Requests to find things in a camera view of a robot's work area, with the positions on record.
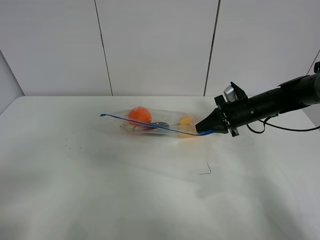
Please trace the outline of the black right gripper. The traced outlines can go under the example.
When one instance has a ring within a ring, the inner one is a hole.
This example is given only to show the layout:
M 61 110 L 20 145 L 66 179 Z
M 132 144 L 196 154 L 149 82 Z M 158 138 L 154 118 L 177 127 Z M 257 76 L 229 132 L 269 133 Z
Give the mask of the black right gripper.
M 256 109 L 247 96 L 230 102 L 219 95 L 214 100 L 217 108 L 195 125 L 198 135 L 227 134 L 230 131 L 231 135 L 236 137 L 239 135 L 238 127 L 258 120 Z M 227 127 L 222 124 L 221 112 Z

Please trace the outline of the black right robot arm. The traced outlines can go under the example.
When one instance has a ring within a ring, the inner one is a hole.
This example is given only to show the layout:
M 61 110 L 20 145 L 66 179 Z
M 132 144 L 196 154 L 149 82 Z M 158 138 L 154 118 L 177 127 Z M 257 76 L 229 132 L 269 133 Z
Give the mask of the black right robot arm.
M 222 95 L 215 97 L 216 108 L 196 124 L 201 136 L 211 133 L 238 136 L 238 128 L 259 121 L 267 126 L 271 118 L 304 109 L 320 102 L 320 64 L 316 62 L 313 75 L 300 76 L 280 84 L 277 88 L 248 97 L 235 83 Z

